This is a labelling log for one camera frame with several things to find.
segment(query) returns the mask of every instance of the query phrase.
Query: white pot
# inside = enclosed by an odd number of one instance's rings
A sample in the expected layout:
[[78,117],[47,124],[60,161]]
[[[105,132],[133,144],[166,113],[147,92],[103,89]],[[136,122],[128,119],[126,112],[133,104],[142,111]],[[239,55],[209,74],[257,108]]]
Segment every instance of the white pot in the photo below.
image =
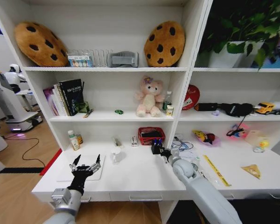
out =
[[[253,45],[253,50],[252,52],[247,56],[247,47],[249,44],[252,44]],[[263,45],[263,42],[246,42],[246,45],[245,45],[245,52],[243,54],[241,54],[241,57],[240,57],[240,60],[239,60],[239,63],[237,66],[237,68],[250,68],[253,61],[254,61],[254,58],[257,54],[257,51],[261,48],[261,46]]]
[[[240,44],[244,41],[232,41],[229,43]],[[223,47],[220,53],[214,51],[210,54],[209,68],[234,68],[239,63],[242,54],[231,54],[227,51],[227,44]]]

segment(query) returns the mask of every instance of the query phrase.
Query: toy truck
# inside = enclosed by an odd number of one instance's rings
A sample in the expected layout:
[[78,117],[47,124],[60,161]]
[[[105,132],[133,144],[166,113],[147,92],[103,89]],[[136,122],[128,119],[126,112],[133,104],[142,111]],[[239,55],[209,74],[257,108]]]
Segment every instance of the toy truck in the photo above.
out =
[[262,102],[258,104],[258,106],[261,106],[261,108],[257,109],[255,112],[268,115],[268,114],[275,114],[280,115],[280,102],[273,102],[273,103],[267,103]]

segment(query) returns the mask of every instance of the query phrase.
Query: red carpet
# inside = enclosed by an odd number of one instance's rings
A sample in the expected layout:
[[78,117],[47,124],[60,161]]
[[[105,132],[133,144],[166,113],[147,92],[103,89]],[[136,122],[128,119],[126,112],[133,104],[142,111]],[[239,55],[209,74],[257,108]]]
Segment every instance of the red carpet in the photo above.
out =
[[40,176],[44,176],[45,173],[48,171],[48,169],[52,166],[52,164],[55,162],[55,160],[58,158],[58,156],[61,154],[62,150],[59,149],[57,151],[57,153],[53,156],[53,158],[50,160],[50,162],[48,162],[48,164],[46,165],[46,167],[40,172]]

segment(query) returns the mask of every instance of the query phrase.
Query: cookie-shaped cushion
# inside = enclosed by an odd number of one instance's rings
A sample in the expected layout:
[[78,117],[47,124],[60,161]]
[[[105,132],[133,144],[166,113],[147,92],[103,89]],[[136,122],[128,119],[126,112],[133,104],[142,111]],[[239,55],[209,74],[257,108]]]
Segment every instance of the cookie-shaped cushion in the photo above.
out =
[[21,22],[15,27],[14,34],[20,50],[37,65],[62,67],[68,64],[65,46],[45,26]]
[[144,53],[149,66],[169,67],[182,56],[185,46],[185,32],[174,21],[167,21],[157,26],[149,35],[144,46]]

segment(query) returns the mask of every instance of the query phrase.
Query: book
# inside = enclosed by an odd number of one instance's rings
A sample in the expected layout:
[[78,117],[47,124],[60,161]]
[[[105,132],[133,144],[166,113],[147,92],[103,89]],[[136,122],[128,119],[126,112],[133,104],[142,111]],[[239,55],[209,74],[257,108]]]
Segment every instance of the book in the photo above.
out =
[[60,103],[60,100],[58,99],[57,92],[56,92],[55,88],[53,88],[52,91],[53,91],[53,96],[52,96],[53,97],[53,102],[56,106],[56,109],[58,111],[59,116],[65,116],[64,113],[63,113],[61,103]]
[[66,106],[65,99],[64,99],[64,97],[62,95],[60,84],[55,84],[54,88],[55,88],[55,91],[56,91],[57,98],[60,101],[61,109],[63,111],[64,116],[69,116],[70,113],[69,113],[69,110],[68,110],[68,108]]
[[49,107],[51,108],[53,115],[59,116],[58,110],[57,110],[56,105],[54,104],[54,100],[53,100],[53,95],[54,95],[53,87],[44,89],[43,93],[45,94],[45,97],[47,99]]
[[59,84],[70,116],[76,115],[78,113],[76,104],[84,102],[81,79],[61,81]]

